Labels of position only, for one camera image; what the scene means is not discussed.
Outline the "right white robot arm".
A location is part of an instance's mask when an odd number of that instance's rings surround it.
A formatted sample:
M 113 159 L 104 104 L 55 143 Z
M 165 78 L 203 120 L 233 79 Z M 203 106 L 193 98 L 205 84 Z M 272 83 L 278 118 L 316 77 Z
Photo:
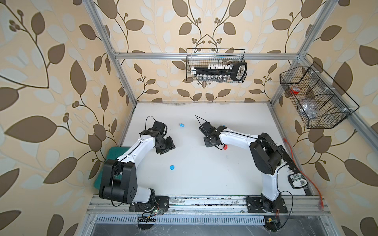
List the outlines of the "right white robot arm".
M 282 165 L 285 150 L 277 146 L 267 133 L 248 135 L 235 132 L 225 126 L 216 128 L 209 122 L 201 124 L 199 130 L 204 135 L 207 148 L 216 147 L 219 149 L 220 145 L 223 148 L 231 145 L 249 150 L 256 168 L 261 172 L 262 199 L 274 202 L 280 197 L 277 169 Z

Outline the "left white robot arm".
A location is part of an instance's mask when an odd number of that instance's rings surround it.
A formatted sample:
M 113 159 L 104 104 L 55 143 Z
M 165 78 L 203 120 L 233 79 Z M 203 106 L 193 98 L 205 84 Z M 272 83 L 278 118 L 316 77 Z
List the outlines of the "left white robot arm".
M 153 208 L 155 191 L 138 186 L 137 167 L 151 150 L 162 155 L 175 149 L 171 137 L 166 137 L 166 124 L 155 121 L 153 126 L 140 133 L 138 141 L 115 160 L 106 160 L 103 166 L 99 197 L 125 204 L 142 204 Z

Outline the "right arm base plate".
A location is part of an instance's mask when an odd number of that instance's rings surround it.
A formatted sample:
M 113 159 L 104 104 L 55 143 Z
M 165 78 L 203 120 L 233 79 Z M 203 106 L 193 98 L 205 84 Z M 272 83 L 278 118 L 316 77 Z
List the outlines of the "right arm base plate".
M 261 195 L 260 197 L 247 197 L 248 213 L 288 213 L 284 199 L 281 195 L 274 201 Z

